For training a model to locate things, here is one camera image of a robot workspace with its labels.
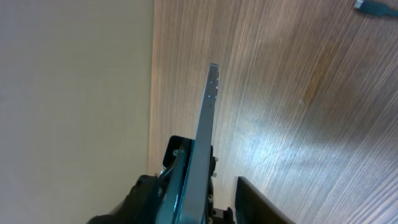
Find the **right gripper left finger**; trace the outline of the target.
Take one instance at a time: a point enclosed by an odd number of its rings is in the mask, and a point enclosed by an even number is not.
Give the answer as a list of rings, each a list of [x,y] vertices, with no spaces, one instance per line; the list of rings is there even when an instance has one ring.
[[[169,139],[159,179],[161,203],[156,223],[211,223],[209,196],[214,164],[211,139],[218,94],[219,67],[208,69],[195,139]]]

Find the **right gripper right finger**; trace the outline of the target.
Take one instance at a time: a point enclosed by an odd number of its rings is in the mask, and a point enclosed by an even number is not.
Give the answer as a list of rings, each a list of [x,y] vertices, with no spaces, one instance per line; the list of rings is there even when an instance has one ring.
[[[295,224],[243,176],[239,176],[235,195],[239,224]]]

